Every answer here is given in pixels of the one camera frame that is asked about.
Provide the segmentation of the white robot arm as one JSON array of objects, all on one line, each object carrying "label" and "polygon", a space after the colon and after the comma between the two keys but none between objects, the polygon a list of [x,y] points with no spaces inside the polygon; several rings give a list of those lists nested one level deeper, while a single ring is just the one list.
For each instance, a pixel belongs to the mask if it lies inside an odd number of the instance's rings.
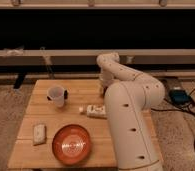
[{"label": "white robot arm", "polygon": [[104,104],[119,171],[163,171],[142,115],[162,102],[164,85],[120,63],[118,53],[97,57]]}]

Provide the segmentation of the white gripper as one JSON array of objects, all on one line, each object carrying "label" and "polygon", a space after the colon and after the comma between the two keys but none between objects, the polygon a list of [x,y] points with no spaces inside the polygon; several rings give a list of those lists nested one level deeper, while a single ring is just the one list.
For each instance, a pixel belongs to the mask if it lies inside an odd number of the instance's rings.
[{"label": "white gripper", "polygon": [[99,80],[101,85],[99,93],[101,97],[104,97],[105,89],[107,89],[114,82],[114,76],[110,72],[103,71],[99,75]]}]

